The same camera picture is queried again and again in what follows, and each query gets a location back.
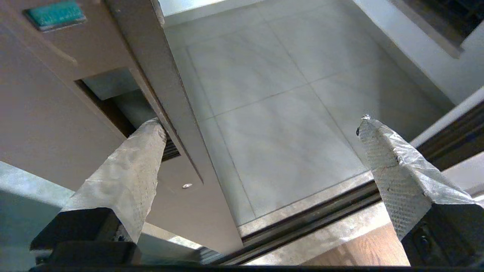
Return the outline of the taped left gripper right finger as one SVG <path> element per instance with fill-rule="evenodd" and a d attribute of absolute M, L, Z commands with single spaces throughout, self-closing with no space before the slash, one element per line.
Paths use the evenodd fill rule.
<path fill-rule="evenodd" d="M 357 136 L 410 264 L 482 265 L 483 206 L 377 119 Z"/>

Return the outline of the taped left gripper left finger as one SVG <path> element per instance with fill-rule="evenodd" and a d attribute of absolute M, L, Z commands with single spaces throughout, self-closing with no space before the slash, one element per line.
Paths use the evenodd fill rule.
<path fill-rule="evenodd" d="M 156 196 L 167 136 L 144 122 L 31 241 L 37 265 L 127 264 Z"/>

